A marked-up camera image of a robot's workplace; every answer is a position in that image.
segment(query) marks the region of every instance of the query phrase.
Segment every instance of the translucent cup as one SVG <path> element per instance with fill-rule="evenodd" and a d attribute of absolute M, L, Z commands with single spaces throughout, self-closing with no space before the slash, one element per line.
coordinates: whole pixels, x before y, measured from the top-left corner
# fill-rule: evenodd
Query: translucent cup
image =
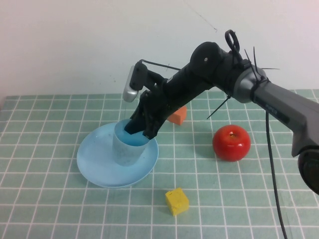
<path fill-rule="evenodd" d="M 143 132 L 129 134 L 124 127 L 130 119 L 119 121 L 114 128 L 112 154 L 117 164 L 131 166 L 137 162 L 149 143 Z"/>

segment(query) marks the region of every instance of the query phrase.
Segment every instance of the yellow block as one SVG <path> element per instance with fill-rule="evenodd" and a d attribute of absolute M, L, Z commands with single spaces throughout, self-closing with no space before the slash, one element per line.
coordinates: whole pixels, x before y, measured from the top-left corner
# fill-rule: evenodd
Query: yellow block
<path fill-rule="evenodd" d="M 165 193 L 165 200 L 173 216 L 185 212 L 189 208 L 189 200 L 181 188 Z"/>

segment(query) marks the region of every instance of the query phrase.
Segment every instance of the green grid tablecloth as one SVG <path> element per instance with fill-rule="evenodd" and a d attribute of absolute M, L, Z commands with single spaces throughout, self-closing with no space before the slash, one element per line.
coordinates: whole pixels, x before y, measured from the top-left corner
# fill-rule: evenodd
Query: green grid tablecloth
<path fill-rule="evenodd" d="M 319 90 L 299 90 L 318 102 Z M 205 92 L 187 104 L 182 126 L 166 122 L 159 159 L 140 183 L 103 189 L 76 165 L 84 137 L 129 118 L 138 101 L 120 94 L 7 97 L 0 111 L 0 238 L 2 239 L 274 239 L 283 238 L 273 196 L 265 113 L 254 104 Z M 216 159 L 213 132 L 244 127 L 252 147 L 243 160 Z M 319 197 L 291 157 L 292 133 L 271 118 L 281 208 L 290 239 L 319 235 Z M 164 194 L 181 187 L 190 201 L 173 217 Z"/>

